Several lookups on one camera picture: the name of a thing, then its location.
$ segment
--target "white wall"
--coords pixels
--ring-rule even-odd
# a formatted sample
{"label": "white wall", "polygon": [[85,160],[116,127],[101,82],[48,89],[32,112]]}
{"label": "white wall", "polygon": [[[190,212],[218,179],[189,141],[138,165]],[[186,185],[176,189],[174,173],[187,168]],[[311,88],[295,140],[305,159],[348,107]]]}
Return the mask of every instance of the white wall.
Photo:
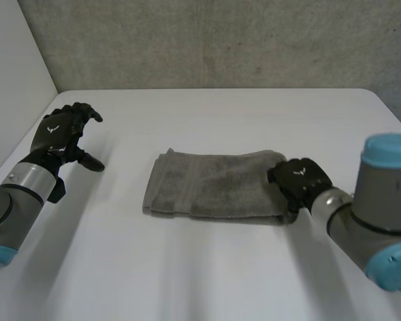
{"label": "white wall", "polygon": [[0,0],[0,166],[57,96],[16,0]]}

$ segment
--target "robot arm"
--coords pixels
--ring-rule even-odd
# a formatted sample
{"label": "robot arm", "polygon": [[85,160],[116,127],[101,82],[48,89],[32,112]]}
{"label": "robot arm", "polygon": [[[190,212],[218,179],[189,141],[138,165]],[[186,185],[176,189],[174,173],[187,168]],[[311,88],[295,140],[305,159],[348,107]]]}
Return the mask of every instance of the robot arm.
{"label": "robot arm", "polygon": [[384,290],[401,290],[401,134],[367,139],[354,198],[308,158],[282,162],[267,176],[289,211],[307,207],[369,279]]}
{"label": "robot arm", "polygon": [[78,161],[91,171],[104,165],[80,149],[78,141],[89,119],[102,121],[88,104],[75,103],[54,110],[40,123],[30,153],[0,185],[0,266],[18,252],[46,201],[57,203],[65,195],[58,177],[60,166]]}

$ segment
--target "gray wall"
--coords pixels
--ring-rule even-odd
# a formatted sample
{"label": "gray wall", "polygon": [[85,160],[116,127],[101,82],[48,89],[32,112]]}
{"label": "gray wall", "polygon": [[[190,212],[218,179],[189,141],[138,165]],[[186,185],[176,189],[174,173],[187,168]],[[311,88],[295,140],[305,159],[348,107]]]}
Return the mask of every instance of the gray wall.
{"label": "gray wall", "polygon": [[365,88],[401,119],[401,0],[19,0],[57,89]]}

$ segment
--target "table surface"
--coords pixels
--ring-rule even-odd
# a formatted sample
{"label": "table surface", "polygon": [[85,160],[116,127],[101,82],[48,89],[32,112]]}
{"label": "table surface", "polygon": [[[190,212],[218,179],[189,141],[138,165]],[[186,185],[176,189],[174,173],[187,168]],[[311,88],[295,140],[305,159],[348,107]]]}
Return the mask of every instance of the table surface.
{"label": "table surface", "polygon": [[[90,103],[104,117],[80,146],[106,164],[66,165],[67,195],[47,204],[0,270],[0,320],[401,320],[401,293],[370,282],[307,213],[287,227],[142,213],[154,160],[272,149],[316,160],[354,190],[367,136],[401,132],[358,89],[90,90],[45,111]],[[0,169],[27,154],[38,123]]]}

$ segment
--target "gray towel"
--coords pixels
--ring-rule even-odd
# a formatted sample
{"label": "gray towel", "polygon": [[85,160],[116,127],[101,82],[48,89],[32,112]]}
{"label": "gray towel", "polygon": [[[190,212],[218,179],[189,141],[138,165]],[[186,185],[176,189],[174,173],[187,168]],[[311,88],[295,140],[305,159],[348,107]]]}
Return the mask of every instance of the gray towel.
{"label": "gray towel", "polygon": [[282,225],[293,223],[267,170],[285,157],[272,150],[251,154],[194,155],[169,149],[153,166],[143,212],[160,216]]}

